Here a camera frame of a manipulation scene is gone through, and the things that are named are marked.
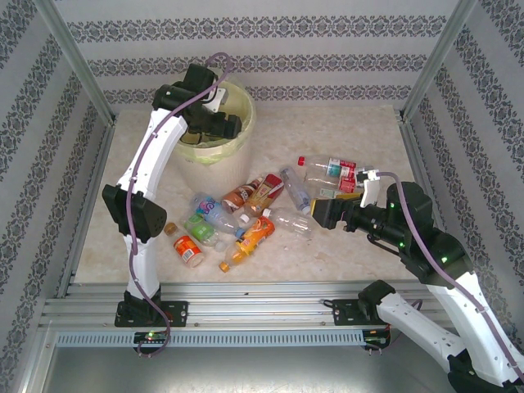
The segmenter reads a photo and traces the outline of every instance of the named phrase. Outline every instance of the trash bin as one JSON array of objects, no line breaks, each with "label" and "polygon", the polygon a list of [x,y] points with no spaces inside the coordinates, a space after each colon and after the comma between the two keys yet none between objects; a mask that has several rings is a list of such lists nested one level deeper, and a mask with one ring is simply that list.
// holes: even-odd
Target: trash bin
[{"label": "trash bin", "polygon": [[228,100],[219,111],[237,115],[242,131],[233,140],[221,139],[189,145],[178,142],[174,161],[186,184],[194,192],[206,192],[220,198],[247,182],[251,170],[251,135],[255,127],[255,103],[249,93],[236,84],[223,81]]}]

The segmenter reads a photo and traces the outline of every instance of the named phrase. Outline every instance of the metal mounting plate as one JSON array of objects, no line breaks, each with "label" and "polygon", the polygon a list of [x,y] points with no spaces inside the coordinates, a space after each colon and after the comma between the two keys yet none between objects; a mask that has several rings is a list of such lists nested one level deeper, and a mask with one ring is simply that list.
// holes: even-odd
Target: metal mounting plate
[{"label": "metal mounting plate", "polygon": [[[169,325],[172,328],[185,328],[187,322],[187,308],[189,303],[186,301],[162,301],[160,308],[169,318]],[[164,319],[158,323],[145,324],[143,321],[134,321],[124,318],[125,302],[121,301],[116,309],[115,326],[117,328],[160,328],[165,326]]]},{"label": "metal mounting plate", "polygon": [[332,309],[335,326],[373,325],[374,327],[385,328],[387,325],[381,320],[368,321],[360,311],[357,299],[325,300],[323,304]]}]

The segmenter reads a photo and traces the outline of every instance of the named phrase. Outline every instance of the robotic arm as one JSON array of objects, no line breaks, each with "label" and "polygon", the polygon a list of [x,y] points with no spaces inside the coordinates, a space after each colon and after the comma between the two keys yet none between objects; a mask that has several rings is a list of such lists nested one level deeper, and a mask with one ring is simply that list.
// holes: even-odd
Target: robotic arm
[{"label": "robotic arm", "polygon": [[240,133],[242,122],[237,116],[218,112],[220,104],[228,99],[226,89],[218,87],[226,74],[217,80],[217,75],[205,66],[191,64],[183,81],[159,88],[135,157],[116,186],[107,184],[102,191],[131,259],[129,283],[117,311],[117,326],[161,325],[160,311],[164,310],[156,276],[156,237],[167,214],[154,203],[156,189],[174,146],[185,133],[227,139]]},{"label": "robotic arm", "polygon": [[[376,170],[359,173],[357,179],[360,177],[366,190],[361,200],[316,201],[312,215],[329,229],[344,220],[347,232],[363,230],[373,245],[398,255],[442,304],[459,336],[426,318],[383,281],[374,282],[359,294],[360,309],[368,319],[395,325],[421,346],[448,373],[456,391],[516,391],[524,357],[488,306],[466,251],[457,239],[433,227],[431,199],[416,183],[402,183],[411,223],[406,219],[397,184],[387,189],[386,208],[377,207],[381,175]],[[415,231],[409,224],[414,224]],[[430,253],[436,267],[424,251]]]}]

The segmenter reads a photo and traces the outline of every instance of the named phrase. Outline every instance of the orange juice bottle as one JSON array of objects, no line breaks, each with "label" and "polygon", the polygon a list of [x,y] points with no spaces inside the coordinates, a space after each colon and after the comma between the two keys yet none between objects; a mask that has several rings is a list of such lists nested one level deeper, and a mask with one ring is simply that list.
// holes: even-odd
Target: orange juice bottle
[{"label": "orange juice bottle", "polygon": [[267,217],[259,217],[253,226],[226,250],[225,260],[219,264],[220,270],[227,273],[241,264],[274,231],[275,226]]}]

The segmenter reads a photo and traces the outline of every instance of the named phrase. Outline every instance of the wall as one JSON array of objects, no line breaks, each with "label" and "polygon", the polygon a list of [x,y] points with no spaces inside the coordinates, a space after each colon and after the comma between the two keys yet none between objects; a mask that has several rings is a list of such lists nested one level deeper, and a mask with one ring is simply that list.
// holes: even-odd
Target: wall
[{"label": "wall", "polygon": [[482,0],[412,119],[448,231],[513,343],[524,337],[524,1]]},{"label": "wall", "polygon": [[215,52],[259,104],[400,109],[457,0],[60,0],[114,111]]},{"label": "wall", "polygon": [[0,1],[0,392],[56,295],[105,133],[34,4]]}]

